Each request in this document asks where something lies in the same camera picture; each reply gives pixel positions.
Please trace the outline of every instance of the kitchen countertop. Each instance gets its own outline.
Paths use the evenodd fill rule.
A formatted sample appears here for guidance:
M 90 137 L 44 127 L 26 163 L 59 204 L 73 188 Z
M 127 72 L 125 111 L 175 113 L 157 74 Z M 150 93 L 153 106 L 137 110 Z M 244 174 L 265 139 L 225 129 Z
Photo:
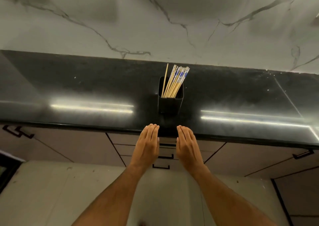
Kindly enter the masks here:
M 318 148 L 319 75 L 182 65 L 184 100 L 169 116 L 157 110 L 166 63 L 2 50 L 0 122 L 119 133 L 156 123 L 165 137 L 181 124 L 197 139 Z

